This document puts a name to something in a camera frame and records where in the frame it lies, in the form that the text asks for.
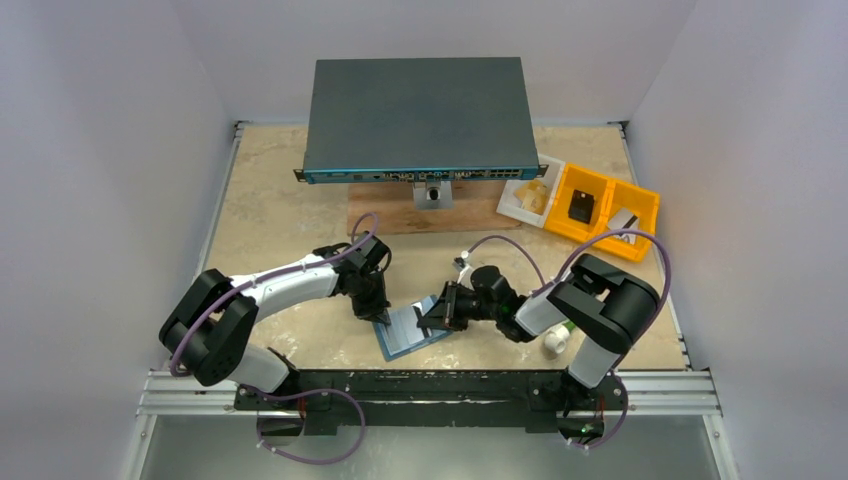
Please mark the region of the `blue card holder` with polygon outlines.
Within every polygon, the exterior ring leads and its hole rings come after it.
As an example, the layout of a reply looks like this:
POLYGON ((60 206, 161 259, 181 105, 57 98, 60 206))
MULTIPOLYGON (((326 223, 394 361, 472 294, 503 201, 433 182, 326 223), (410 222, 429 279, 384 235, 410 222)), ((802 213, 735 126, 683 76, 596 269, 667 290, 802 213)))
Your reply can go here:
POLYGON ((389 311, 389 325, 373 324, 380 351, 386 362, 444 340, 450 335, 446 330, 417 326, 418 313, 426 313, 435 302, 434 295, 424 297, 410 305, 389 311))

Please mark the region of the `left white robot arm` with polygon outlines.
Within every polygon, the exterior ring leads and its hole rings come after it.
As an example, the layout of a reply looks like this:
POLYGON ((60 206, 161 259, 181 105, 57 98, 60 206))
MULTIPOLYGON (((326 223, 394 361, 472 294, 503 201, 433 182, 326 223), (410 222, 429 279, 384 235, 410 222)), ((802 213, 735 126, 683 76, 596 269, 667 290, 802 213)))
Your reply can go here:
POLYGON ((231 380, 258 390, 272 408, 289 407, 297 399, 299 372, 284 355, 250 344, 254 326, 290 307, 335 296, 350 299, 355 318, 389 324, 384 271, 391 259, 390 248, 367 232, 258 274, 202 272, 158 333, 171 354, 173 375, 192 376, 203 386, 231 380))

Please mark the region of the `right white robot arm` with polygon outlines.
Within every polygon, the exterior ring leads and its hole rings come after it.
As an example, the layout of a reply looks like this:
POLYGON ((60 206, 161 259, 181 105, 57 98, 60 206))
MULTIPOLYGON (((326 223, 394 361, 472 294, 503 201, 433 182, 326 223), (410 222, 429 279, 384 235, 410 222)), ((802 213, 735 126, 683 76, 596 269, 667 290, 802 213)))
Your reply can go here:
POLYGON ((582 254, 565 279, 536 297, 520 295, 495 266, 476 268, 470 285, 444 284, 434 305, 416 312, 420 328, 462 331, 471 321, 493 321, 504 336, 527 343, 556 325, 573 323, 585 339, 561 381, 564 399, 584 407, 661 309, 661 295, 645 281, 591 254, 582 254))

